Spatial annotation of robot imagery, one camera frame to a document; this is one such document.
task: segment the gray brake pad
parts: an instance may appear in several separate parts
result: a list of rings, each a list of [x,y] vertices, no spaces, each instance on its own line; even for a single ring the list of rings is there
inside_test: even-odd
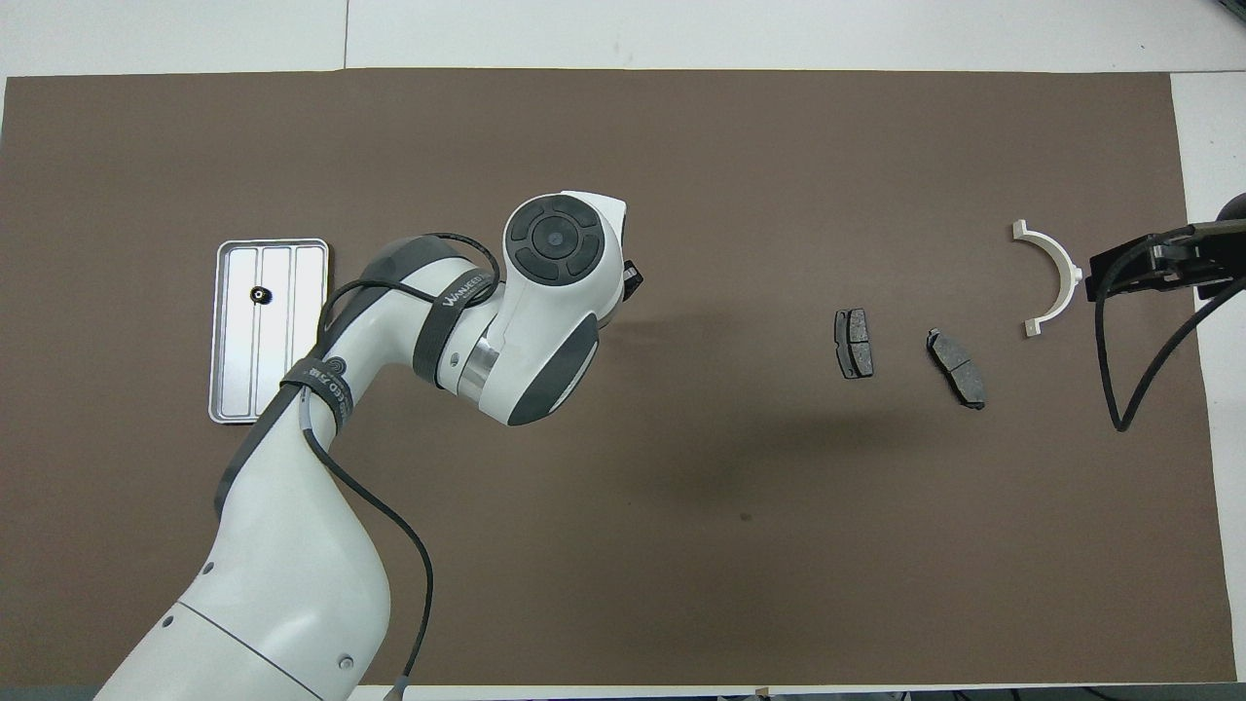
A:
[[[870,350],[870,329],[865,325],[865,309],[835,311],[835,355],[845,379],[873,377],[873,355]]]
[[[931,359],[934,359],[939,371],[947,377],[947,382],[952,386],[952,392],[961,400],[961,405],[971,410],[982,410],[987,406],[987,388],[982,383],[982,374],[973,365],[967,350],[954,337],[932,327],[926,336],[926,349],[930,350]]]

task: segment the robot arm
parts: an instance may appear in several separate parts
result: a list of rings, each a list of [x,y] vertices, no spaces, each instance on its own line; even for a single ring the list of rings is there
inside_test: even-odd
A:
[[[525,202],[503,233],[507,281],[476,305],[490,274],[441,239],[383,249],[361,276],[434,300],[355,291],[231,462],[203,569],[96,699],[346,699],[385,636],[389,584],[303,427],[328,448],[389,364],[508,426],[548,416],[623,299],[624,214],[584,192]]]

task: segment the silver tray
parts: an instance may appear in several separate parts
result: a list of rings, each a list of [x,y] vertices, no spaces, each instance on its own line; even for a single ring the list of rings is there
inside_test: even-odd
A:
[[[315,342],[328,286],[329,245],[319,238],[221,244],[208,386],[212,421],[242,425],[259,417],[282,377]]]

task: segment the white table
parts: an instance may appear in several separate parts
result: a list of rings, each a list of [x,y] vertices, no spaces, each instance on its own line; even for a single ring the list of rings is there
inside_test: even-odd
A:
[[[1171,72],[1190,220],[1215,218],[1246,191],[1246,22],[1214,0],[0,1],[4,76],[379,66]],[[1197,341],[1237,677],[1246,679],[1246,365],[1237,361],[1246,298],[1204,321]],[[407,697],[758,689],[412,687]],[[385,690],[360,687],[351,699],[379,700]],[[868,690],[885,687],[769,687]]]

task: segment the brown mat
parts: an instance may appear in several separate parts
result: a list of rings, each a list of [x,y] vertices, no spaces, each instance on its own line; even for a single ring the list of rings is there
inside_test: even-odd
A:
[[[1023,337],[1055,271],[1009,230],[1085,265],[1184,222],[1166,76],[15,78],[0,173],[4,684],[101,682],[202,564],[245,433],[206,413],[222,240],[323,237],[340,283],[410,233],[496,249],[564,187],[628,200],[648,279],[567,407],[506,430],[391,369],[334,446],[431,547],[420,682],[1234,677],[1195,345],[1118,436],[1080,290]],[[857,305],[877,377],[847,382]],[[1190,311],[1113,301],[1123,386]],[[388,684],[419,562],[360,512]]]

